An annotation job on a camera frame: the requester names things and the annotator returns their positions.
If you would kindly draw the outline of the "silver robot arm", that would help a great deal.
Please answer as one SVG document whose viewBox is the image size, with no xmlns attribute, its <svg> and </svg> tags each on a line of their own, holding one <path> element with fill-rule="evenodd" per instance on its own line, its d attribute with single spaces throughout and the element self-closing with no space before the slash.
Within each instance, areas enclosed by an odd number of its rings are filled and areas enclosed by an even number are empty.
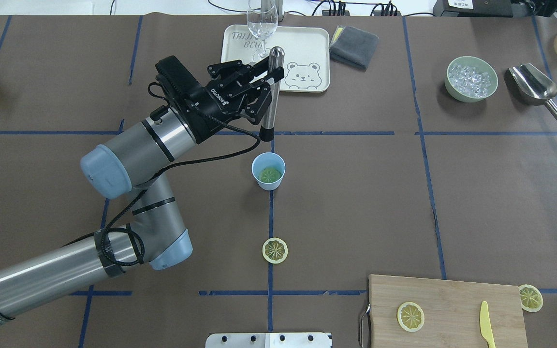
<svg viewBox="0 0 557 348">
<path fill-rule="evenodd" d="M 166 269 L 190 255 L 168 174 L 211 136 L 231 134 L 251 152 L 280 69 L 221 62 L 198 82 L 164 58 L 148 86 L 84 87 L 69 101 L 33 84 L 35 109 L 16 112 L 0 85 L 0 326 L 136 267 Z"/>
</svg>

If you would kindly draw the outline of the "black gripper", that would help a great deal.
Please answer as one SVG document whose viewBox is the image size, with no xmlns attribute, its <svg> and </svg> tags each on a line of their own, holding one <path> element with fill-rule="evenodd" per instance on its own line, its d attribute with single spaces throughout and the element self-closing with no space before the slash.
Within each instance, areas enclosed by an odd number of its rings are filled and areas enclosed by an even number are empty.
<svg viewBox="0 0 557 348">
<path fill-rule="evenodd" d="M 236 82 L 241 88 L 233 91 L 234 116 L 227 116 L 219 107 L 219 101 L 194 77 L 189 88 L 189 126 L 196 143 L 202 143 L 225 128 L 234 119 L 247 119 L 259 125 L 272 101 L 270 86 L 272 77 L 264 76 L 269 61 L 262 60 L 244 64 L 241 60 L 221 62 L 208 66 L 212 81 L 207 89 L 220 90 Z"/>
</svg>

